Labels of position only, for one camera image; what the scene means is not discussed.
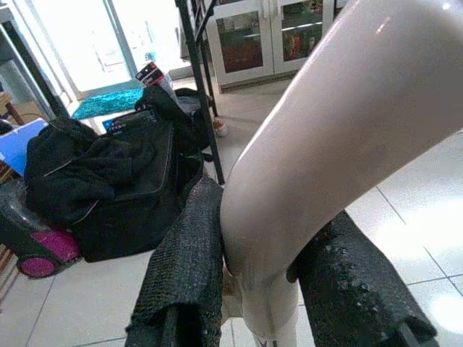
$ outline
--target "teal rug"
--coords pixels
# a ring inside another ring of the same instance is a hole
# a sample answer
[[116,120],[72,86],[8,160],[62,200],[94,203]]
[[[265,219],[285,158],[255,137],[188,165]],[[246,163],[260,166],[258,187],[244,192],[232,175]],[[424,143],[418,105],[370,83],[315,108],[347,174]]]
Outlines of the teal rug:
[[72,115],[73,119],[86,119],[127,110],[134,110],[143,88],[93,96],[85,99]]

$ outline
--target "white mannequin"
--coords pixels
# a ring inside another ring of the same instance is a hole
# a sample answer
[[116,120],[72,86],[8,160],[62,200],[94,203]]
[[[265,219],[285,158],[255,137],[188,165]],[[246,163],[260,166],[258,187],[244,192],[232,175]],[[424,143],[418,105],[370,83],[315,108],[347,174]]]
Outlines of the white mannequin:
[[257,346],[296,346],[286,269],[317,231],[463,127],[462,51],[461,1],[351,0],[241,154],[221,226]]

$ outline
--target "black duffel bag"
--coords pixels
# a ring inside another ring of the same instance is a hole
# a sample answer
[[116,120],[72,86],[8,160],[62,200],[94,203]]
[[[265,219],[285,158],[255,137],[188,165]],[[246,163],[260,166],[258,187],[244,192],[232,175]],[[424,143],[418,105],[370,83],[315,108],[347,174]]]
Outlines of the black duffel bag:
[[171,121],[180,152],[204,150],[209,146],[209,138],[198,91],[180,88],[174,92],[175,95],[168,93],[159,84],[146,87],[135,109],[154,111],[162,120]]
[[[153,132],[156,155],[137,180],[119,187],[114,199],[100,201],[71,227],[88,262],[156,248],[203,174],[200,155],[185,157],[176,149],[172,123],[160,122],[153,128],[143,131]],[[124,132],[118,139],[130,141],[138,131]]]

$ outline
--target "pink wheel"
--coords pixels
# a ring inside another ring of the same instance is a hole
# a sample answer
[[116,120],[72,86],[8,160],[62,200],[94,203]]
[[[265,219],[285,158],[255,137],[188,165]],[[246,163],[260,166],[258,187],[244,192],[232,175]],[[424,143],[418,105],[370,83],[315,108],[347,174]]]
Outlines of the pink wheel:
[[44,257],[28,257],[19,259],[18,270],[32,278],[43,278],[56,272],[56,263]]

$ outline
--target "cabinet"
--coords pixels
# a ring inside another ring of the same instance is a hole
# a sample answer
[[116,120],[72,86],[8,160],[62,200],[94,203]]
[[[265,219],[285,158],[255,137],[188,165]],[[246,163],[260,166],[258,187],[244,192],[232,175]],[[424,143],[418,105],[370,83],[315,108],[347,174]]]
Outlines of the cabinet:
[[298,70],[334,18],[335,0],[218,0],[208,23],[220,88]]

